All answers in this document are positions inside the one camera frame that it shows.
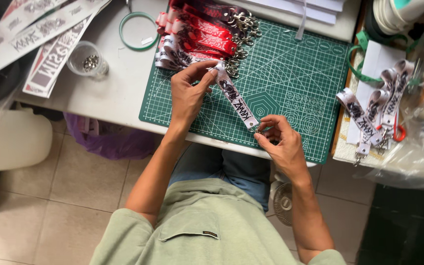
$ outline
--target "tiled floor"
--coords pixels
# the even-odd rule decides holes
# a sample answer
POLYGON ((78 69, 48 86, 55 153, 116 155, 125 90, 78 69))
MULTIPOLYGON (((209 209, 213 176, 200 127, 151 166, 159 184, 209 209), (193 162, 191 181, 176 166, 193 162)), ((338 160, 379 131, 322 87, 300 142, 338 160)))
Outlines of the tiled floor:
MULTIPOLYGON (((64 122, 53 123, 53 128, 52 150, 44 162, 1 178, 0 265, 87 264, 110 214, 123 206, 150 159, 106 160, 64 134, 64 122)), ((332 159, 310 171, 336 248, 353 263, 374 184, 352 178, 352 165, 332 159)), ((267 216, 297 256, 292 229, 274 213, 267 216)))

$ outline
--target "metal clasp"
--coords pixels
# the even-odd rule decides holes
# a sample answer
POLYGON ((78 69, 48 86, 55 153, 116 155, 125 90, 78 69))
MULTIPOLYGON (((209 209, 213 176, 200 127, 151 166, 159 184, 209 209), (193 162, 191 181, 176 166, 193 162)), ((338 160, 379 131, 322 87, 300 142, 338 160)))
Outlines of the metal clasp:
POLYGON ((361 163, 361 159, 365 159, 368 155, 362 155, 358 152, 356 152, 354 154, 354 156, 356 157, 356 162, 353 163, 353 166, 358 166, 361 163))
POLYGON ((251 132, 251 133, 259 133, 259 134, 264 135, 264 133, 260 130, 260 126, 261 126, 261 123, 258 123, 257 125, 249 128, 248 131, 251 132))
POLYGON ((376 147, 377 153, 383 155, 385 150, 387 149, 387 144, 389 143, 389 138, 387 137, 388 129, 384 128, 384 132, 382 133, 382 142, 376 147))

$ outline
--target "white plastic container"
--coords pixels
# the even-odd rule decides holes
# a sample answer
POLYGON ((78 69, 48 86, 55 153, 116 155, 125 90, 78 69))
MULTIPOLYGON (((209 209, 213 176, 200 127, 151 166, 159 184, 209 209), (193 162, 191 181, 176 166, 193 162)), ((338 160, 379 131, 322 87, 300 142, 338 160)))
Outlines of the white plastic container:
POLYGON ((0 119, 0 171, 42 162, 52 137, 50 121, 32 109, 6 111, 0 119))

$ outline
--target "cutting mat grid lines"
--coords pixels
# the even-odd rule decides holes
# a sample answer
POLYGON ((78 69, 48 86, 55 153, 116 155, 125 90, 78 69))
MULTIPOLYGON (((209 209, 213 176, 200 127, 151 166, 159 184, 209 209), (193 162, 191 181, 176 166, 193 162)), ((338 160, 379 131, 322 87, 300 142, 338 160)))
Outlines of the cutting mat grid lines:
MULTIPOLYGON (((302 136, 305 158, 325 163, 336 120, 335 94, 344 86, 349 43, 261 19, 263 35, 246 47, 234 85, 256 118, 286 116, 302 136)), ((168 126, 171 121, 170 78, 174 71, 152 65, 140 111, 140 120, 168 126)), ((218 86, 205 95, 189 130, 227 142, 259 148, 218 86)))

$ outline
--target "desk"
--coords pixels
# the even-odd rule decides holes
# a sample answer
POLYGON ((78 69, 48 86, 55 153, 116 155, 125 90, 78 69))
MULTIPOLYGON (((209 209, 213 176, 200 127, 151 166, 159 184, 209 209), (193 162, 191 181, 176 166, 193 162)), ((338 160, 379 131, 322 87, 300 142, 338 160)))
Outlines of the desk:
MULTIPOLYGON (((344 9, 344 12, 352 14, 350 17, 354 18, 352 22, 348 20, 346 22, 353 23, 352 28, 354 29, 359 1, 350 0, 346 2, 350 2, 350 4, 345 4, 345 8, 346 6, 348 8, 344 9)), ((165 10, 167 4, 167 0, 133 0, 132 9, 134 12, 144 11, 156 17, 159 12, 165 10)), ((96 82, 83 78, 71 73, 67 67, 64 67, 49 99, 20 93, 17 100, 165 134, 167 127, 142 122, 138 119, 155 49, 132 51, 125 48, 119 37, 119 24, 128 13, 124 1, 113 0, 94 18, 83 35, 84 40, 89 40, 100 48, 109 63, 109 74, 106 80, 96 82)), ((312 30, 316 27, 317 25, 314 22, 313 26, 310 25, 308 29, 312 30)), ((133 34, 152 34, 152 27, 138 27, 134 33, 125 29, 124 35, 126 38, 133 34)), ((268 153, 263 150, 215 140, 194 133, 188 133, 186 140, 270 159, 268 153)))

